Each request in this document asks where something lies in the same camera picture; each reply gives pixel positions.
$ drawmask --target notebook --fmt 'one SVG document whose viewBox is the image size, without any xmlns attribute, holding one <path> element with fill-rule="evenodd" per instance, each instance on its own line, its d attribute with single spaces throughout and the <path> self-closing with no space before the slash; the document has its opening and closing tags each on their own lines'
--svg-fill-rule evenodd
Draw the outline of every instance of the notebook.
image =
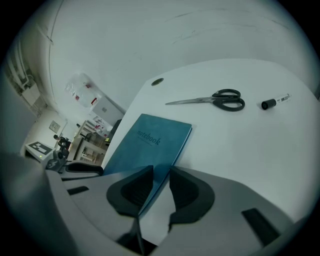
<svg viewBox="0 0 320 256">
<path fill-rule="evenodd" d="M 103 175 L 152 165 L 153 188 L 142 212 L 178 159 L 191 130 L 189 123 L 141 114 L 113 153 Z"/>
</svg>

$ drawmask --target white table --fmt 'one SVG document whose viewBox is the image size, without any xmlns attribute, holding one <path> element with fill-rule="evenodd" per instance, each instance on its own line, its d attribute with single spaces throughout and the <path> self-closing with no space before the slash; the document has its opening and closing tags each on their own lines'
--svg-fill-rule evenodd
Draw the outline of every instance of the white table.
<svg viewBox="0 0 320 256">
<path fill-rule="evenodd" d="M 158 78 L 164 81 L 151 86 Z M 241 92 L 242 111 L 227 112 L 209 103 L 165 105 L 226 88 Z M 292 94 L 291 101 L 261 109 L 262 101 L 287 93 Z M 192 124 L 176 166 L 241 182 L 294 222 L 310 213 L 319 190 L 320 103 L 284 67 L 253 59 L 221 59 L 148 80 L 122 119 L 102 167 L 142 113 Z M 158 245 L 174 211 L 167 184 L 140 220 L 143 238 Z"/>
</svg>

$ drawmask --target scissors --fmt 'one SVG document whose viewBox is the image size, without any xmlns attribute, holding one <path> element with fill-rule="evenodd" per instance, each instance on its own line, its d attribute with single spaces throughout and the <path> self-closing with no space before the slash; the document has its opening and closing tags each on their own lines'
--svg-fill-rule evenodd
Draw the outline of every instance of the scissors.
<svg viewBox="0 0 320 256">
<path fill-rule="evenodd" d="M 211 97 L 192 98 L 192 99 L 186 99 L 186 100 L 173 101 L 173 102 L 166 103 L 166 105 L 188 104 L 188 103 L 212 103 L 213 105 L 217 106 L 222 110 L 236 112 L 236 111 L 242 110 L 245 107 L 245 101 L 240 97 L 241 97 L 241 93 L 237 90 L 222 89 L 215 92 Z M 241 104 L 241 106 L 230 107 L 230 106 L 224 105 L 228 103 L 239 103 Z"/>
</svg>

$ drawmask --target scissors handle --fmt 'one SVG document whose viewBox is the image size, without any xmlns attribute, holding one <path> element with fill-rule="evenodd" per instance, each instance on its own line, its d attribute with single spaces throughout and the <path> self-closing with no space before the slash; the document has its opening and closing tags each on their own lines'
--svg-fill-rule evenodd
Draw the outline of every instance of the scissors handle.
<svg viewBox="0 0 320 256">
<path fill-rule="evenodd" d="M 234 89 L 222 89 L 218 90 L 216 93 L 212 95 L 214 98 L 229 98 L 229 99 L 237 99 L 240 98 L 241 93 L 238 90 Z"/>
<path fill-rule="evenodd" d="M 241 106 L 231 107 L 231 106 L 224 105 L 228 103 L 239 103 L 241 104 Z M 240 111 L 245 107 L 245 101 L 242 98 L 218 98 L 218 99 L 215 99 L 212 102 L 212 104 L 222 110 L 230 111 L 230 112 Z"/>
</svg>

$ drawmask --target black marker cap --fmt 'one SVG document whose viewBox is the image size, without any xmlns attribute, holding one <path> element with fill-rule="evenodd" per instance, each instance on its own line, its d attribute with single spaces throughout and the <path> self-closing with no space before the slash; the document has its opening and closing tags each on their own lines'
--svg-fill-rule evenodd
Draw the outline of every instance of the black marker cap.
<svg viewBox="0 0 320 256">
<path fill-rule="evenodd" d="M 261 107 L 262 107 L 264 110 L 266 110 L 266 109 L 269 109 L 269 108 L 274 107 L 276 104 L 277 104 L 276 100 L 272 98 L 272 99 L 263 101 L 263 102 L 261 103 Z"/>
</svg>

